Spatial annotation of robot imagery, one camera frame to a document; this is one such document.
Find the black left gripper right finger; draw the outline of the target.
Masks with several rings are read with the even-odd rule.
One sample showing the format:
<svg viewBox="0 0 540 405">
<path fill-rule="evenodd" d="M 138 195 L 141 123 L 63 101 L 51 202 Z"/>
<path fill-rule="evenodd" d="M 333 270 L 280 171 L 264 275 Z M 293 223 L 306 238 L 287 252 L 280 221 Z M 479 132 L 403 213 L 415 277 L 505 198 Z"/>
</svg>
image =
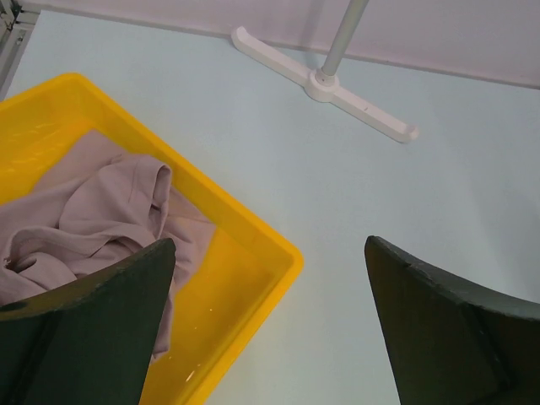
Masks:
<svg viewBox="0 0 540 405">
<path fill-rule="evenodd" d="M 378 236 L 364 255 L 402 404 L 537 404 L 539 305 Z"/>
</svg>

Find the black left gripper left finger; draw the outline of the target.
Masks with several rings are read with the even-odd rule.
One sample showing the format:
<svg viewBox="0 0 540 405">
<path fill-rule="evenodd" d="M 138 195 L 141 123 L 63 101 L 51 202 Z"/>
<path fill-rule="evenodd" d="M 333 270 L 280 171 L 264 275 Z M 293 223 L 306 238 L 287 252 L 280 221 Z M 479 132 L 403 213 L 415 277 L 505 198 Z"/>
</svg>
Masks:
<svg viewBox="0 0 540 405">
<path fill-rule="evenodd" d="M 3 404 L 137 404 L 175 268 L 162 239 L 1 308 Z"/>
</svg>

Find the pink tank top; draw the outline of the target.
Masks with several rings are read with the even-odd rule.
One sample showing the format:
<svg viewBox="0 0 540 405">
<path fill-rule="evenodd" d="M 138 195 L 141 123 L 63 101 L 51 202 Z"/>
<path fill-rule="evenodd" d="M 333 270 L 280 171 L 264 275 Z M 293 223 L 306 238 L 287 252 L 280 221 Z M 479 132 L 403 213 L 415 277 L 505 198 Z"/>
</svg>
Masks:
<svg viewBox="0 0 540 405">
<path fill-rule="evenodd" d="M 71 283 L 163 238 L 175 244 L 175 296 L 200 268 L 215 230 L 173 187 L 167 164 L 94 130 L 30 194 L 1 206 L 1 301 Z"/>
</svg>

